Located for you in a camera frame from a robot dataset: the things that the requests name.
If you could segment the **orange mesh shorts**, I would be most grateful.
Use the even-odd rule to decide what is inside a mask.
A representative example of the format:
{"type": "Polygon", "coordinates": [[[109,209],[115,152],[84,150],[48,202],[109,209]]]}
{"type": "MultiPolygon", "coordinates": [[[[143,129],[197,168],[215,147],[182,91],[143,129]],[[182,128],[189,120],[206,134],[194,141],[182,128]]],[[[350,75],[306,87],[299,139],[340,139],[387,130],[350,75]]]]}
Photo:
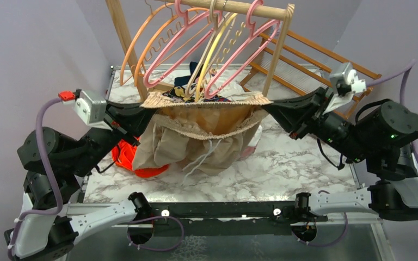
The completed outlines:
{"type": "Polygon", "coordinates": [[[121,140],[117,144],[117,147],[111,151],[112,159],[116,166],[129,170],[140,178],[156,177],[164,173],[169,168],[169,164],[167,164],[158,168],[143,168],[134,170],[132,168],[132,162],[136,156],[137,147],[137,145],[131,145],[125,140],[121,140]]]}

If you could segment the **beige shorts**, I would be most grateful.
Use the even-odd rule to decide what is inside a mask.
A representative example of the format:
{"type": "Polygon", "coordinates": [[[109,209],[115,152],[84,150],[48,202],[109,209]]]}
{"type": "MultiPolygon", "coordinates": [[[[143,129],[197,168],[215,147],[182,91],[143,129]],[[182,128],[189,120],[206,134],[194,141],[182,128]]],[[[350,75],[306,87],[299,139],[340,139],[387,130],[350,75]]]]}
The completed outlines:
{"type": "Polygon", "coordinates": [[[228,169],[242,159],[243,135],[216,135],[218,102],[182,103],[152,93],[144,108],[157,109],[140,136],[132,168],[178,165],[186,174],[200,171],[209,176],[228,169]]]}

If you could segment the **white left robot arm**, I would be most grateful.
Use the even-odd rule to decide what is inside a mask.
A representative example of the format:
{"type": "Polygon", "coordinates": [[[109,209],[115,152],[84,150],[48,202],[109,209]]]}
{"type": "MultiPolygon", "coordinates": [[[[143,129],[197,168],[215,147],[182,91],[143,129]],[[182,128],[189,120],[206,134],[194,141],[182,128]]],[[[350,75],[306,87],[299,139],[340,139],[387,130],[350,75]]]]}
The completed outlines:
{"type": "Polygon", "coordinates": [[[151,206],[140,192],[93,213],[73,218],[62,215],[80,189],[78,178],[91,174],[121,140],[138,144],[156,112],[139,103],[102,101],[101,122],[106,128],[91,128],[74,139],[42,124],[46,111],[62,102],[54,98],[42,106],[35,130],[17,151],[27,174],[21,212],[14,228],[4,233],[10,260],[56,260],[97,232],[121,223],[148,222],[152,217],[151,206]]]}

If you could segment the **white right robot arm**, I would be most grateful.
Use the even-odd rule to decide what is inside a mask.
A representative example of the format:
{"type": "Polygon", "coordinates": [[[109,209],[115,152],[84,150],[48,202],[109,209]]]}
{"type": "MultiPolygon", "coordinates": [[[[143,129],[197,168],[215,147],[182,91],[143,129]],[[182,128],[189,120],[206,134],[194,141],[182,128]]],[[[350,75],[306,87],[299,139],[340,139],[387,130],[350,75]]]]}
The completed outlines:
{"type": "Polygon", "coordinates": [[[418,114],[390,99],[368,105],[370,113],[351,123],[334,112],[329,89],[273,101],[264,110],[289,134],[311,134],[341,155],[343,163],[364,161],[378,182],[335,194],[297,194],[292,214],[298,221],[329,213],[361,212],[390,221],[418,220],[418,163],[412,142],[418,139],[418,114]]]}

